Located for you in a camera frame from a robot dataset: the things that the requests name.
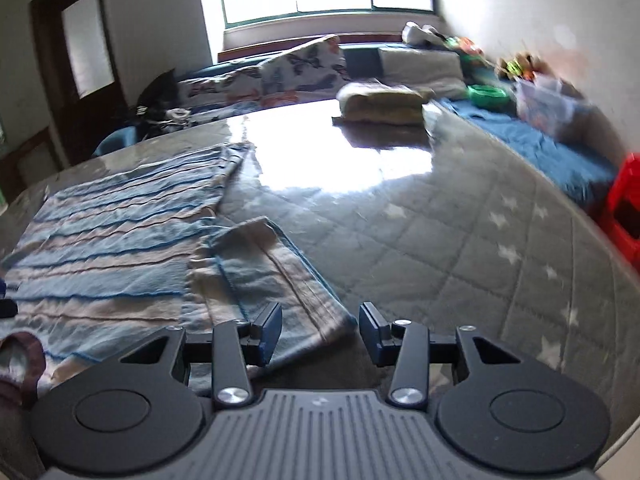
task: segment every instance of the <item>door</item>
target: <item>door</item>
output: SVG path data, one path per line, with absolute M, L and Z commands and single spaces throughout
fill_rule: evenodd
M 40 75 L 73 165 L 122 126 L 127 105 L 113 62 L 102 0 L 33 0 Z

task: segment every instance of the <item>window frame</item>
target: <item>window frame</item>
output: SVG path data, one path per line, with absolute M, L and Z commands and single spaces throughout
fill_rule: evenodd
M 226 20 L 225 0 L 220 0 L 222 5 L 222 17 L 225 20 L 225 30 L 230 28 L 242 27 L 243 25 L 253 25 L 254 23 L 272 22 L 283 18 L 298 18 L 300 16 L 322 16 L 323 14 L 366 14 L 374 12 L 410 12 L 412 14 L 437 15 L 438 0 L 431 0 L 433 10 L 424 9 L 406 9 L 404 7 L 377 7 L 371 1 L 371 6 L 367 9 L 325 9 L 325 10 L 306 10 L 297 12 L 288 12 L 287 14 L 277 14 L 274 16 L 265 16 L 264 18 L 254 18 L 252 20 L 244 20 L 243 22 L 231 22 Z

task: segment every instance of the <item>butterfly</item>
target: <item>butterfly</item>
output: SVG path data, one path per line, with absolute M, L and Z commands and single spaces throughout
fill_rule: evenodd
M 349 73 L 347 72 L 347 67 L 343 65 L 331 65 L 331 68 L 340 74 L 340 77 L 345 81 L 351 81 L 351 77 L 349 77 Z
M 194 82 L 189 88 L 187 97 L 194 97 L 200 94 L 217 94 L 219 93 L 215 79 L 206 79 L 201 82 Z
M 306 52 L 302 52 L 301 54 L 306 56 L 306 59 L 303 59 L 303 57 L 297 56 L 296 54 L 287 54 L 287 60 L 293 65 L 294 74 L 301 75 L 305 65 L 309 65 L 313 68 L 322 68 L 322 64 L 318 59 L 317 45 L 310 46 Z
M 337 78 L 335 74 L 327 74 L 320 81 L 310 83 L 307 85 L 299 85 L 296 90 L 299 92 L 315 92 L 317 90 L 330 90 L 334 87 L 334 82 Z
M 282 69 L 277 67 L 274 70 L 271 78 L 262 78 L 262 91 L 265 94 L 275 94 L 284 92 L 284 85 L 282 83 Z
M 234 70 L 228 76 L 226 76 L 222 81 L 222 88 L 229 88 L 236 79 L 240 76 L 245 75 L 254 79 L 260 78 L 260 69 L 257 66 L 245 66 L 239 68 L 238 70 Z
M 327 38 L 326 43 L 329 46 L 329 52 L 332 54 L 340 54 L 340 38 L 337 36 Z

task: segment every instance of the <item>metal screw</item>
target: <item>metal screw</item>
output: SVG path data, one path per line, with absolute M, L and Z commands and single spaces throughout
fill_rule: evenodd
M 225 404 L 240 404 L 245 402 L 249 398 L 249 392 L 242 388 L 236 388 L 230 386 L 229 388 L 223 388 L 218 392 L 218 400 Z
M 398 404 L 418 404 L 424 398 L 420 390 L 415 388 L 398 388 L 391 393 L 391 398 Z

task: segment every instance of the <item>striped blanket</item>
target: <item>striped blanket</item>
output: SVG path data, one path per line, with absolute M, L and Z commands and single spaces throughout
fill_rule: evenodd
M 221 144 L 140 166 L 51 196 L 2 272 L 18 316 L 0 338 L 27 331 L 45 350 L 42 392 L 166 325 L 208 332 L 284 306 L 272 366 L 352 330 L 354 320 L 267 218 L 233 227 L 215 218 L 250 146 Z M 209 366 L 190 386 L 210 387 Z

